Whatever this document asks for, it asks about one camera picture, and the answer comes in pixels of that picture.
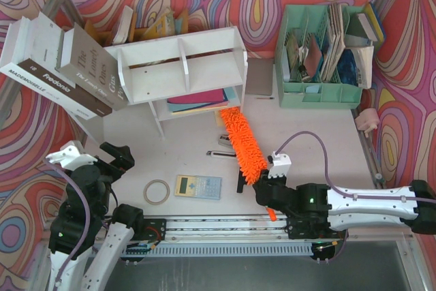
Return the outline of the clear tape roll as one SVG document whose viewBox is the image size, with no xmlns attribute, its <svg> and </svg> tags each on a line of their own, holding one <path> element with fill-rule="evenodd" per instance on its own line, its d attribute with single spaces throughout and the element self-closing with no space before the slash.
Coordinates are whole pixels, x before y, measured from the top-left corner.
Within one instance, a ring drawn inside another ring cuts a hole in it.
<svg viewBox="0 0 436 291">
<path fill-rule="evenodd" d="M 170 186 L 161 179 L 154 179 L 146 184 L 143 191 L 144 200 L 150 205 L 161 205 L 170 196 Z"/>
</svg>

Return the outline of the orange microfiber duster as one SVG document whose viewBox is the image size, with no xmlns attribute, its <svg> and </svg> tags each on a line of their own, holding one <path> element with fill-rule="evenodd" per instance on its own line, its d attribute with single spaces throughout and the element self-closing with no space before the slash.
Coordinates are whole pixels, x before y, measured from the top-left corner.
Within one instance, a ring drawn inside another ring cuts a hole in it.
<svg viewBox="0 0 436 291">
<path fill-rule="evenodd" d="M 247 185 L 255 189 L 261 174 L 267 169 L 267 161 L 251 126 L 239 107 L 220 110 L 220 116 L 236 153 L 240 171 Z"/>
</svg>

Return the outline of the black clip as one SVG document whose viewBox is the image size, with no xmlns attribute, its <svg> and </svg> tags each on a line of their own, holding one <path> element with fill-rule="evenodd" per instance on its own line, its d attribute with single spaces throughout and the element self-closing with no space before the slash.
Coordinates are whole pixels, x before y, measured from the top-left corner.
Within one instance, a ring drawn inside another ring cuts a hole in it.
<svg viewBox="0 0 436 291">
<path fill-rule="evenodd" d="M 238 182 L 237 182 L 237 187 L 236 187 L 236 192 L 238 194 L 243 193 L 243 189 L 244 186 L 247 184 L 246 179 L 243 175 L 243 172 L 241 170 L 239 170 L 238 172 Z"/>
</svg>

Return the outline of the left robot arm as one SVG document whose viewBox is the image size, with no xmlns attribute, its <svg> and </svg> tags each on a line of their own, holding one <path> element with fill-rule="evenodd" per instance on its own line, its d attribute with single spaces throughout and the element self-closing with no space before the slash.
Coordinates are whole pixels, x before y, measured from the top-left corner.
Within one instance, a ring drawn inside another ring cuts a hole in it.
<svg viewBox="0 0 436 291">
<path fill-rule="evenodd" d="M 44 163 L 66 181 L 66 199 L 50 225 L 49 290 L 103 290 L 135 234 L 144 227 L 142 209 L 120 204 L 109 214 L 112 184 L 135 165 L 128 146 L 108 142 L 106 163 L 85 152 L 77 140 L 47 155 Z"/>
</svg>

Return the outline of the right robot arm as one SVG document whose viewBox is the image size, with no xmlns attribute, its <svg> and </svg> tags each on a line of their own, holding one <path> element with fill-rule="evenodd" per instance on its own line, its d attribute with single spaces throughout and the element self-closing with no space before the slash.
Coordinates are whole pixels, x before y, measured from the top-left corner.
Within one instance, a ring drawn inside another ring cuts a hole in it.
<svg viewBox="0 0 436 291">
<path fill-rule="evenodd" d="M 435 192 L 423 180 L 395 189 L 348 189 L 307 183 L 291 188 L 286 178 L 262 177 L 256 202 L 286 216 L 290 239 L 335 239 L 350 228 L 407 226 L 435 234 Z"/>
</svg>

